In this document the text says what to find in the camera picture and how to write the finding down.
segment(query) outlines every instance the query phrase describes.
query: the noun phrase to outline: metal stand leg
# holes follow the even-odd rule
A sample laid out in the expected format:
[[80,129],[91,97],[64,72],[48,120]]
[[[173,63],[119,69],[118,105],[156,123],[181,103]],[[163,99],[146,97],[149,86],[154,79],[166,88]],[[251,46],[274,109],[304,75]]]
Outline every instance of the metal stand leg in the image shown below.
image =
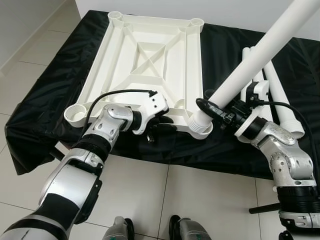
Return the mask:
[[272,211],[277,211],[280,209],[280,203],[265,205],[265,206],[258,206],[249,209],[249,213],[251,214],[260,214],[260,213],[267,213]]
[[54,158],[58,159],[59,161],[61,161],[65,157],[65,155],[56,148],[53,148],[50,151],[50,155],[53,156]]

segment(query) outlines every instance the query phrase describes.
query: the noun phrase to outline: black plastic cover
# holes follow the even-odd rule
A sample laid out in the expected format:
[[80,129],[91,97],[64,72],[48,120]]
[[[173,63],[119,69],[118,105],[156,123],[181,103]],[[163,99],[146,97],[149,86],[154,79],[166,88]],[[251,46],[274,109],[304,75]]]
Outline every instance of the black plastic cover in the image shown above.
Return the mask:
[[79,207],[70,199],[55,193],[48,193],[33,215],[56,221],[67,231],[73,224],[79,210]]
[[[106,12],[89,11],[62,46],[5,127],[16,172],[24,174],[53,160],[57,141],[72,146],[80,128],[63,117],[76,102],[108,27]],[[215,90],[242,59],[242,49],[254,46],[262,32],[205,24],[200,35],[203,92]],[[310,123],[320,142],[320,42],[293,38],[274,58],[275,69],[293,106]],[[267,160],[257,149],[240,143],[216,127],[205,140],[186,133],[161,131],[154,144],[145,135],[122,132],[113,154],[158,163],[179,164],[217,172],[271,179]],[[299,141],[310,153],[309,140]]]

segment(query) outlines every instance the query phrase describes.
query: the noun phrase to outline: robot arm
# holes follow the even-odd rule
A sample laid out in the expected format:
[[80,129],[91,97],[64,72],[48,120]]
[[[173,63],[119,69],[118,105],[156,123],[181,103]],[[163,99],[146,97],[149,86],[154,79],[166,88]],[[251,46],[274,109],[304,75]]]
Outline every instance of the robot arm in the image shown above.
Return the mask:
[[159,93],[150,95],[137,110],[107,104],[49,176],[39,207],[11,225],[0,240],[67,240],[72,226],[88,219],[98,199],[99,177],[119,132],[142,134],[149,120],[168,110]]
[[240,132],[266,157],[280,201],[280,221],[288,230],[280,239],[319,239],[320,197],[314,166],[293,135],[264,118],[254,115],[252,118],[252,110],[242,101],[229,110],[201,98],[196,103],[223,128],[229,127],[236,134]]

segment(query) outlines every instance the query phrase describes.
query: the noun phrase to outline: white pipe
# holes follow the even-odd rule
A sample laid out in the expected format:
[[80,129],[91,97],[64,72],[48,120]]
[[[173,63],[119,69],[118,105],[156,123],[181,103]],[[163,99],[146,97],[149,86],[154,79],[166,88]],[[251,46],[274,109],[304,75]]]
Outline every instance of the white pipe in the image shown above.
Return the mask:
[[[257,43],[252,53],[242,61],[210,97],[210,101],[224,108],[294,36],[296,31],[318,10],[320,0],[295,0]],[[189,119],[190,129],[204,132],[212,118],[201,110]]]
[[[252,52],[255,49],[255,46],[252,46],[250,48],[250,51]],[[264,79],[264,74],[262,73],[262,69],[253,77],[254,82],[261,82],[265,84],[265,87],[267,88],[267,91],[269,92],[269,81]],[[263,95],[259,97],[260,100],[268,101],[268,95]],[[262,106],[262,110],[259,114],[259,117],[264,118],[268,121],[273,121],[272,113],[271,113],[271,107],[269,105]]]
[[[250,48],[249,47],[245,47],[244,49],[242,49],[242,61],[247,58],[250,54]],[[244,88],[242,88],[241,92],[240,92],[240,99],[241,101],[246,101],[246,93],[247,93],[247,87],[252,83],[252,80],[250,80]]]
[[[250,51],[252,52],[254,50],[254,46],[250,47]],[[264,74],[262,73],[262,69],[253,77],[254,82],[261,82],[264,81]]]
[[[268,62],[264,67],[264,72],[269,80],[273,100],[275,102],[290,104],[272,61]],[[275,106],[275,109],[279,117],[280,126],[292,133],[297,139],[302,138],[305,131],[301,123],[296,119],[293,111],[284,106]]]

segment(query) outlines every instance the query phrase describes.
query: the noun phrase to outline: white floor tile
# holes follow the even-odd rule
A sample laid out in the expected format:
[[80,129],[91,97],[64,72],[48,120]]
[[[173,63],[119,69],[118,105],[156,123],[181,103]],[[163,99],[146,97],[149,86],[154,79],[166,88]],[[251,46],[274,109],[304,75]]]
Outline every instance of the white floor tile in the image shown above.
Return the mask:
[[140,235],[140,234],[135,234],[134,235],[134,240],[156,240],[156,238],[149,237],[149,236],[144,236],[144,235]]
[[47,30],[22,56],[20,61],[49,65],[69,35],[69,33]]
[[0,203],[0,236],[13,223],[31,214],[32,211]]
[[[272,188],[274,181],[256,178],[256,193],[258,197],[258,205],[264,206],[268,204],[278,203],[277,193]],[[261,240],[278,239],[279,233],[283,232],[285,227],[280,223],[277,211],[260,213]]]
[[107,229],[104,226],[84,222],[72,227],[69,240],[102,240]]
[[58,160],[38,166],[30,173],[17,175],[6,146],[0,154],[0,202],[35,210],[40,192]]
[[6,136],[5,136],[5,125],[8,122],[10,116],[0,114],[0,151],[5,147],[6,145]]
[[260,239],[254,178],[170,165],[159,238],[169,239],[169,219],[177,214],[199,222],[214,239]]
[[0,80],[0,113],[11,115],[45,69],[46,66],[17,62]]
[[116,216],[131,218],[135,232],[157,237],[168,165],[111,155],[89,223],[110,227]]
[[48,30],[72,33],[80,22],[80,14],[74,0],[70,1]]

